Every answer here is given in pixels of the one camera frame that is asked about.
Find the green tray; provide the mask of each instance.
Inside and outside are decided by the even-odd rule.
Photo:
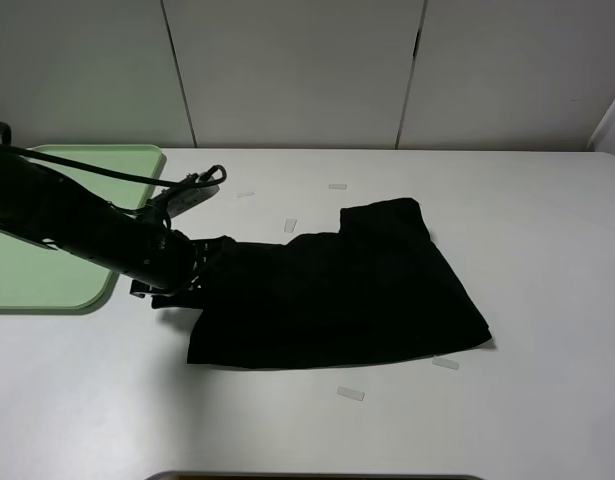
[[[43,145],[35,150],[145,177],[157,177],[164,164],[161,150],[152,145]],[[68,175],[120,207],[140,207],[151,193],[139,183],[37,163]],[[115,280],[106,268],[0,233],[0,313],[85,313],[104,303]]]

